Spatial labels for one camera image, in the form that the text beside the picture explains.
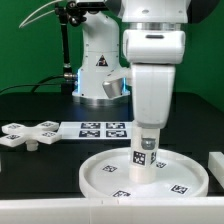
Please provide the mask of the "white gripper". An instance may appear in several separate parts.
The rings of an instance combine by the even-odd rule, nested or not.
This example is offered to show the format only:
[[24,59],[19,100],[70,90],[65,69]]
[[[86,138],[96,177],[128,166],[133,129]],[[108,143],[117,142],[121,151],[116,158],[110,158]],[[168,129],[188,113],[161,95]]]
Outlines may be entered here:
[[[162,129],[167,122],[175,78],[185,50],[183,31],[128,29],[123,53],[130,63],[134,119],[142,128]],[[153,150],[154,137],[142,137],[141,147]]]

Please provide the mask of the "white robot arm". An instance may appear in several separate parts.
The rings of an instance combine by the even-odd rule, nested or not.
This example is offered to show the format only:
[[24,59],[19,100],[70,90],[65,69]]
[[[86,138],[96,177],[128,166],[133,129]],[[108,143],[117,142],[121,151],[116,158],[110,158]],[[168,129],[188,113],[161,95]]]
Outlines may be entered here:
[[132,86],[131,148],[158,149],[170,110],[175,66],[182,62],[181,26],[207,18],[220,0],[75,0],[73,21],[83,29],[78,96],[117,100]]

